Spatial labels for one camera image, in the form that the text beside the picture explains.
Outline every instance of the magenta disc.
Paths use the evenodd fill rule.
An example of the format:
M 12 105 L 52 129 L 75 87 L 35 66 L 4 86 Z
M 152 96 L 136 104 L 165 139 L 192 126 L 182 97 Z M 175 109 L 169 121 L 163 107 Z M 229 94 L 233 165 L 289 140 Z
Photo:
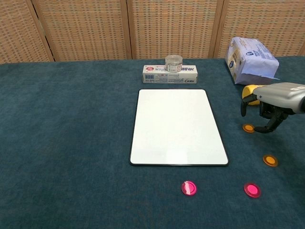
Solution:
M 261 189 L 254 183 L 246 183 L 244 185 L 244 192 L 253 198 L 258 198 L 261 195 Z
M 197 187 L 192 181 L 187 180 L 182 183 L 181 190 L 184 194 L 192 196 L 195 195 Z

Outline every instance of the orange disc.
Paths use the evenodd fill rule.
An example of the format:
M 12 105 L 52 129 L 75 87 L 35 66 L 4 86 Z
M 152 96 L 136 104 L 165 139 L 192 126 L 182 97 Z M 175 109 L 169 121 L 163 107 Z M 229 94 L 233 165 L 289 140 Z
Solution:
M 263 161 L 267 165 L 272 166 L 272 167 L 276 167 L 278 165 L 278 161 L 277 161 L 276 157 L 272 156 L 272 155 L 265 155 L 263 157 Z
M 243 130 L 247 133 L 254 133 L 254 126 L 251 124 L 244 124 Z

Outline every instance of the wicker panel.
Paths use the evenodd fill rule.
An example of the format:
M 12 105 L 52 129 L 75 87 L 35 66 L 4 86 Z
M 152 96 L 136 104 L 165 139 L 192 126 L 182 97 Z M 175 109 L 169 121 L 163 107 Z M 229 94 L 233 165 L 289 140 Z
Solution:
M 120 0 L 33 2 L 56 61 L 131 57 L 125 1 L 125 12 Z
M 34 9 L 28 3 L 0 1 L 0 63 L 52 60 L 44 35 L 35 22 Z
M 298 55 L 305 41 L 304 0 L 229 0 L 223 14 L 214 57 L 235 36 L 257 38 L 275 56 Z
M 217 0 L 129 0 L 135 59 L 207 58 Z

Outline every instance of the jar lid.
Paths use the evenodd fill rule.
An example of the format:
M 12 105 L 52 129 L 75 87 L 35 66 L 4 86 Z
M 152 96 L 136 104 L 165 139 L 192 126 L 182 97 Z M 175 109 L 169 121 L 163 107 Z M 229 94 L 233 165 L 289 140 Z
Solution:
M 168 55 L 165 58 L 165 62 L 173 65 L 178 65 L 182 63 L 182 56 L 179 55 Z

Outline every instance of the white board surface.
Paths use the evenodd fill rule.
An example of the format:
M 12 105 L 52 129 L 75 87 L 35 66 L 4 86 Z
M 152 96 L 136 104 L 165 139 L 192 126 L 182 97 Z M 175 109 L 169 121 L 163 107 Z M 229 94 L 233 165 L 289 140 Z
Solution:
M 130 163 L 227 165 L 205 90 L 140 90 Z

